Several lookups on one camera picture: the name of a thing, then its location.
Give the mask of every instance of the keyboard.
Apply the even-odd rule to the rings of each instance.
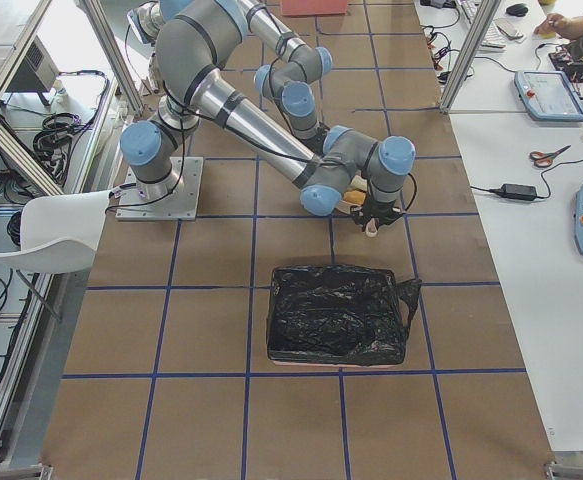
[[[478,6],[475,4],[474,0],[456,0],[460,11],[462,12],[465,20],[469,25],[473,23],[475,14],[478,11]],[[479,50],[489,51],[489,52],[501,52],[507,46],[506,40],[495,26],[493,22],[489,25],[487,33],[484,35],[484,39],[480,44]]]

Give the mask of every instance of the yellow object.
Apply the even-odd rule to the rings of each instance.
[[[354,203],[355,205],[362,205],[364,203],[364,199],[366,198],[366,193],[361,192],[360,190],[349,190],[348,192],[344,192],[343,200],[348,203]]]

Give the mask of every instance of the screen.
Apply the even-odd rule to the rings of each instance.
[[[541,112],[558,115],[581,113],[573,101],[569,86],[564,84],[560,75],[527,72],[525,77],[531,90],[536,93],[535,99]]]

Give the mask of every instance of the scissors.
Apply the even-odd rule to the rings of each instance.
[[[562,152],[567,151],[571,148],[571,145],[567,145],[566,147],[562,147],[560,150],[556,150],[555,152],[551,153],[544,153],[534,150],[529,154],[529,158],[533,160],[533,164],[538,168],[547,168],[553,164],[553,160],[555,157],[560,155]]]

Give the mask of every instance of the hand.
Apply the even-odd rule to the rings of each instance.
[[[569,19],[564,15],[560,15],[559,13],[550,13],[547,15],[547,18],[544,20],[544,22],[535,27],[533,33],[538,35],[550,35],[552,33],[562,35],[562,32],[565,31],[568,23]]]

